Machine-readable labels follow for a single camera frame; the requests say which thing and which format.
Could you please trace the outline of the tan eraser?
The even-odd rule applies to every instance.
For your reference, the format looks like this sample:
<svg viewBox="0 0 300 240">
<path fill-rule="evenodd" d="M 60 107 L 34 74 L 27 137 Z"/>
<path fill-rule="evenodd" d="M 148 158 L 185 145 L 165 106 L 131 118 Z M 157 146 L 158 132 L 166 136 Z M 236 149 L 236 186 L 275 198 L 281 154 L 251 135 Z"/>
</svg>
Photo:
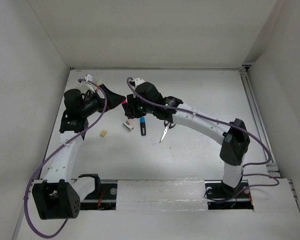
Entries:
<svg viewBox="0 0 300 240">
<path fill-rule="evenodd" d="M 105 137 L 106 134 L 107 134 L 107 131 L 106 131 L 106 130 L 102 130 L 102 131 L 100 132 L 99 135 L 100 135 L 101 137 Z"/>
</svg>

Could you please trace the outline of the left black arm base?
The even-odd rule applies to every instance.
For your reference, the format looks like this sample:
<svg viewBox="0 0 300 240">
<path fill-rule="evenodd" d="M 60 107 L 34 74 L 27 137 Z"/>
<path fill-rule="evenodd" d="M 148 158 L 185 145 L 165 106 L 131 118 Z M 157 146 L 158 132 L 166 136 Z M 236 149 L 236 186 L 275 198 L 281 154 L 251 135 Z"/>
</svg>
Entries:
<svg viewBox="0 0 300 240">
<path fill-rule="evenodd" d="M 101 180 L 97 174 L 82 174 L 71 180 L 80 197 L 81 211 L 116 210 L 118 181 Z"/>
</svg>

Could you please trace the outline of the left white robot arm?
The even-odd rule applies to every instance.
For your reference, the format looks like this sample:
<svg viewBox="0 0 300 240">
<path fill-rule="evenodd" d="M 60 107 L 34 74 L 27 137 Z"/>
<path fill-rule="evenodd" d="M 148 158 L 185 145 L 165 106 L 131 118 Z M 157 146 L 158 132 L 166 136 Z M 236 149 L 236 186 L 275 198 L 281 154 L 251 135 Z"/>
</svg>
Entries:
<svg viewBox="0 0 300 240">
<path fill-rule="evenodd" d="M 123 95 L 100 85 L 105 97 L 87 90 L 82 93 L 73 88 L 63 95 L 65 111 L 60 124 L 59 150 L 41 183 L 34 184 L 32 196 L 42 220 L 75 219 L 81 209 L 81 202 L 88 196 L 97 198 L 103 189 L 98 174 L 81 174 L 72 181 L 72 171 L 77 153 L 85 140 L 88 117 L 98 112 L 107 112 L 126 100 Z"/>
</svg>

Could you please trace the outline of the blue black highlighter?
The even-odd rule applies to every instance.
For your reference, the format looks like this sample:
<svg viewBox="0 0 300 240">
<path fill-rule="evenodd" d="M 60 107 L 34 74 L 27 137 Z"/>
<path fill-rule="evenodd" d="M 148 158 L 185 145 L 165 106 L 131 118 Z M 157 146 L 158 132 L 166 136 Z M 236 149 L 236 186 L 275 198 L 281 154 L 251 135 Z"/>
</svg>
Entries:
<svg viewBox="0 0 300 240">
<path fill-rule="evenodd" d="M 142 136 L 146 136 L 147 130 L 146 130 L 146 119 L 145 117 L 141 117 L 139 119 L 139 124 L 140 124 L 140 133 Z"/>
</svg>

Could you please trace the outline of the black handled scissors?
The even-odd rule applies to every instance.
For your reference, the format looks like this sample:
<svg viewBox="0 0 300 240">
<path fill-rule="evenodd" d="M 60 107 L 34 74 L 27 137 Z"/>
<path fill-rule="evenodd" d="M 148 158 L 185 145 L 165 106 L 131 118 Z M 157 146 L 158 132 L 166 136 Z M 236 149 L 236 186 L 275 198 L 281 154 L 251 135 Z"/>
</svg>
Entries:
<svg viewBox="0 0 300 240">
<path fill-rule="evenodd" d="M 172 129 L 176 126 L 175 123 L 168 122 L 167 120 L 165 120 L 163 123 L 164 123 L 164 131 L 163 131 L 162 136 L 160 138 L 160 141 L 159 141 L 160 143 L 164 140 L 165 136 L 168 133 L 168 130 Z"/>
</svg>

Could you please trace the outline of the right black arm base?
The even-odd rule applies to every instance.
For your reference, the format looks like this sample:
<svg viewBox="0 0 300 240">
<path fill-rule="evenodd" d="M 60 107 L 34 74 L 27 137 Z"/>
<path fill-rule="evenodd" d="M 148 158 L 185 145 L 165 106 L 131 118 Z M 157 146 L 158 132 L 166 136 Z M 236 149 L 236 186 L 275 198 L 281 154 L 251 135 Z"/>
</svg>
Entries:
<svg viewBox="0 0 300 240">
<path fill-rule="evenodd" d="M 253 200 L 248 189 L 248 181 L 242 180 L 234 190 L 221 180 L 209 180 L 204 183 L 204 197 L 208 210 L 253 210 Z"/>
</svg>

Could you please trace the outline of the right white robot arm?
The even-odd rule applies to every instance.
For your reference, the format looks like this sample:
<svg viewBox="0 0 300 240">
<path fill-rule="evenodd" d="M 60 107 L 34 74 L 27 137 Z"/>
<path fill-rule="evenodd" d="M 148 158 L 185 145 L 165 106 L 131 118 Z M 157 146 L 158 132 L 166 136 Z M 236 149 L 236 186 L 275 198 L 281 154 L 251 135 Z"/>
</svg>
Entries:
<svg viewBox="0 0 300 240">
<path fill-rule="evenodd" d="M 224 162 L 223 178 L 219 187 L 221 198 L 233 197 L 239 192 L 245 154 L 250 144 L 245 123 L 235 119 L 225 127 L 217 121 L 203 118 L 203 114 L 173 96 L 163 97 L 157 88 L 142 78 L 128 78 L 128 86 L 133 90 L 127 95 L 123 107 L 129 119 L 140 119 L 151 114 L 165 124 L 166 133 L 171 126 L 182 125 L 195 130 L 217 142 L 219 157 Z"/>
</svg>

